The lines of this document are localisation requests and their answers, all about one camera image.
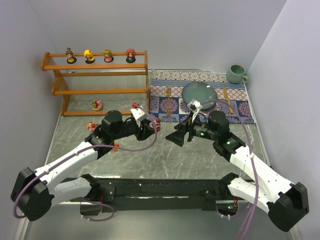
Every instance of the mug handle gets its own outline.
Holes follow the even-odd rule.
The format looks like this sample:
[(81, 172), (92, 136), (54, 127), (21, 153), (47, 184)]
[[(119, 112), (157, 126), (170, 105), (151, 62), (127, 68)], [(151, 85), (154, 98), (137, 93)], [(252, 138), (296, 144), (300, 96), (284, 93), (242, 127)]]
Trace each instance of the mug handle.
[(243, 75), (241, 82), (246, 84), (248, 82), (248, 76), (247, 75)]

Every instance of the red hair figurine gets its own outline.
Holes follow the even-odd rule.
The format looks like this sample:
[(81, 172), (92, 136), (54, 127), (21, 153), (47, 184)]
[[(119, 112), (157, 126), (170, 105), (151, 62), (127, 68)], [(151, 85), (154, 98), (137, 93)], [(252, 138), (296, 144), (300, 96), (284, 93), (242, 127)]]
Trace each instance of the red hair figurine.
[(128, 64), (133, 64), (136, 61), (136, 51), (133, 48), (129, 48), (125, 52), (126, 54), (126, 62)]

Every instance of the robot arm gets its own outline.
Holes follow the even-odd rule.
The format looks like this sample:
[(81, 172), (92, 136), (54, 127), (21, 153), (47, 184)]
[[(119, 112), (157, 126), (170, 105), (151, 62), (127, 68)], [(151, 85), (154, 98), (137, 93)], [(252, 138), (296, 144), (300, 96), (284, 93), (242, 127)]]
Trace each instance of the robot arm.
[[(197, 107), (190, 106), (195, 114)], [(175, 132), (165, 138), (180, 147), (193, 136), (212, 140), (213, 148), (228, 162), (243, 170), (255, 180), (249, 147), (229, 129), (229, 121), (222, 111), (212, 111), (206, 123), (194, 117), (191, 112), (187, 119), (174, 127)], [(293, 184), (266, 165), (256, 155), (253, 161), (258, 176), (259, 192), (257, 206), (268, 213), (271, 221), (282, 231), (289, 231), (308, 212), (308, 193), (306, 187), (298, 182)], [(222, 192), (240, 197), (253, 203), (256, 195), (256, 183), (247, 182), (234, 173), (229, 173), (220, 180)]]
[(112, 150), (112, 147), (99, 146), (114, 146), (114, 140), (131, 135), (135, 135), (138, 141), (143, 141), (154, 134), (155, 131), (160, 130), (151, 126), (151, 121), (146, 119), (147, 115), (141, 109), (133, 108), (131, 112), (131, 117), (123, 121), (123, 116), (119, 111), (109, 111), (94, 132), (75, 149), (34, 171), (28, 167), (23, 169), (15, 182), (11, 194), (12, 201), (16, 202), (18, 195), (25, 186), (35, 180), (17, 203), (25, 216), (30, 221), (35, 221), (41, 218), (51, 207), (61, 202), (79, 197), (94, 198), (99, 193), (100, 185), (89, 174), (82, 175), (72, 181), (61, 182), (71, 173)]

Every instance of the mug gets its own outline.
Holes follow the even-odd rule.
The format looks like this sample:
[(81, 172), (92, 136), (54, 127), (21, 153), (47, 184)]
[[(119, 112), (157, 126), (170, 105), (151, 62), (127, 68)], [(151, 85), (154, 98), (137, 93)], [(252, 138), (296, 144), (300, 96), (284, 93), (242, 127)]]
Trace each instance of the mug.
[(245, 68), (241, 65), (232, 65), (226, 72), (226, 79), (232, 84), (248, 82), (248, 76), (245, 75)]

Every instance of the marble surface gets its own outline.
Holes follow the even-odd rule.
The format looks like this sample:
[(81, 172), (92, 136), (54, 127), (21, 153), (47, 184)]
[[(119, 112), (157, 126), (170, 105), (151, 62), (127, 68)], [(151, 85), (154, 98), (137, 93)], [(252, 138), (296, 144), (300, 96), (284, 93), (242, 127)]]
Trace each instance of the marble surface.
[[(133, 101), (145, 105), (143, 94), (137, 94), (137, 96), (133, 94), (117, 94), (117, 96), (100, 94), (96, 98), (103, 100), (104, 110), (129, 110)], [(92, 99), (94, 100), (95, 96), (72, 96), (68, 110), (83, 111), (86, 108), (90, 110), (88, 102), (92, 102)], [(73, 150), (91, 133), (86, 127), (87, 123), (91, 121), (100, 123), (102, 118), (103, 116), (62, 116), (47, 163), (51, 163)], [(161, 131), (158, 133), (157, 141), (148, 150), (140, 152), (110, 151), (99, 160), (83, 166), (69, 177), (77, 178), (83, 174), (91, 174), (95, 178), (221, 179), (232, 172), (244, 179), (249, 179), (244, 172), (219, 156), (213, 149), (210, 140), (194, 137), (192, 142), (186, 142), (183, 147), (166, 140), (166, 135), (174, 131), (175, 124), (161, 123)], [(246, 124), (245, 126), (249, 132), (254, 153), (264, 160), (256, 125)], [(247, 143), (241, 124), (231, 124), (230, 129)], [(153, 138), (154, 135), (145, 141), (137, 141), (135, 136), (130, 136), (119, 139), (117, 142), (122, 147), (138, 149), (150, 144)]]

